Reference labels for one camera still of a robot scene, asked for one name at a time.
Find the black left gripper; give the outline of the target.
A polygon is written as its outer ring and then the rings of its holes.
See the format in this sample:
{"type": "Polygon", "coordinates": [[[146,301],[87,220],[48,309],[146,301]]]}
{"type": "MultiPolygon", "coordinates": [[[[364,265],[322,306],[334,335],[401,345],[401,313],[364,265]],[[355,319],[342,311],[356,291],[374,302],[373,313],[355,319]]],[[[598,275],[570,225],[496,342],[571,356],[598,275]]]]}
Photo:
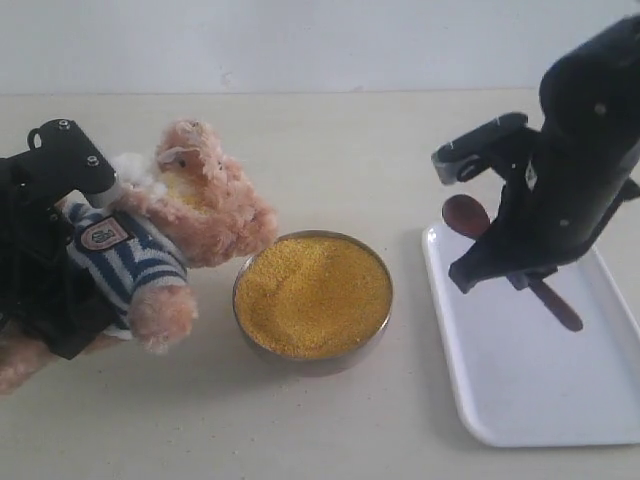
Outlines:
{"type": "Polygon", "coordinates": [[[54,355],[73,359],[118,319],[86,267],[72,261],[74,227],[25,179],[1,180],[1,325],[16,324],[54,355]]]}

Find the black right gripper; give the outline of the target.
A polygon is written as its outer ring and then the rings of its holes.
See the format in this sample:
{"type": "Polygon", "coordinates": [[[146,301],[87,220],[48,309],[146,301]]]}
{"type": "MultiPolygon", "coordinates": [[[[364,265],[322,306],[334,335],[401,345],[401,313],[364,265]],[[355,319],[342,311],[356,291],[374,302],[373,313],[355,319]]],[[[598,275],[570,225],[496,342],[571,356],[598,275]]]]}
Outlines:
{"type": "Polygon", "coordinates": [[[625,16],[543,75],[544,121],[528,131],[494,223],[449,278],[468,294],[506,278],[517,290],[558,272],[595,243],[620,204],[639,195],[639,17],[625,16]]]}

